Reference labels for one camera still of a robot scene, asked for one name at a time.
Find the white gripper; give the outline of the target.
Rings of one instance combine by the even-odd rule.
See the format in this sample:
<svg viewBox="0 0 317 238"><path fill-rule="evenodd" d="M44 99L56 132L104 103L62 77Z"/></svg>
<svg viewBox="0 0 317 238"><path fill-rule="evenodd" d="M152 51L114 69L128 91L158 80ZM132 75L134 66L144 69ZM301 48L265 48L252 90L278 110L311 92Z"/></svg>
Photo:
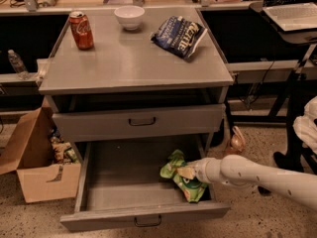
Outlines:
<svg viewBox="0 0 317 238"><path fill-rule="evenodd" d="M221 181L220 172L221 161L215 158L204 158L198 160L193 167L180 167L177 169L177 173L186 179L194 179L205 183L212 183L214 181Z"/></svg>

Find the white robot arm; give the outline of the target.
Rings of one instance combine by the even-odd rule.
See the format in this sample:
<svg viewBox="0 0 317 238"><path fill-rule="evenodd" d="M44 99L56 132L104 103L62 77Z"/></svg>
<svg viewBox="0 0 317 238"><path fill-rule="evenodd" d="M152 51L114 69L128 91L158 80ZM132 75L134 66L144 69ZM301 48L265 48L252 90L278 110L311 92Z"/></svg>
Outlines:
<svg viewBox="0 0 317 238"><path fill-rule="evenodd" d="M177 172L186 179L232 186L255 184L317 210L317 176L259 165L240 155L203 158Z"/></svg>

